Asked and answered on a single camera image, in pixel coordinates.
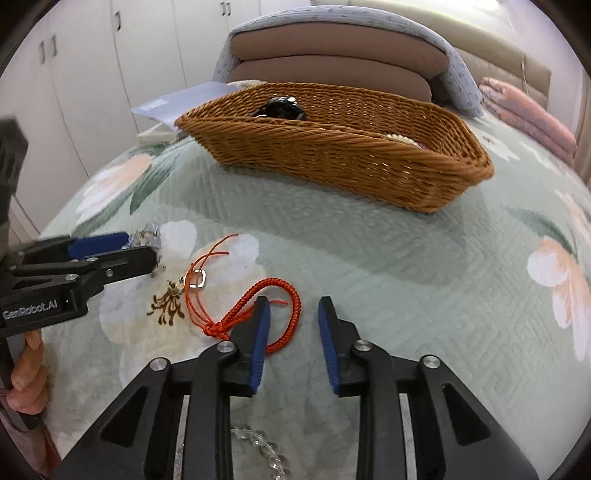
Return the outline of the left hand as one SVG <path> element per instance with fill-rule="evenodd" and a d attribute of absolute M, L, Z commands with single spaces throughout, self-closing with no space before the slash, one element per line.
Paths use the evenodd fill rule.
<path fill-rule="evenodd" d="M 10 408 L 27 415 L 38 415 L 49 400 L 47 369 L 43 365 L 44 342 L 40 330 L 24 335 L 25 349 L 11 374 L 12 389 L 6 395 Z"/>

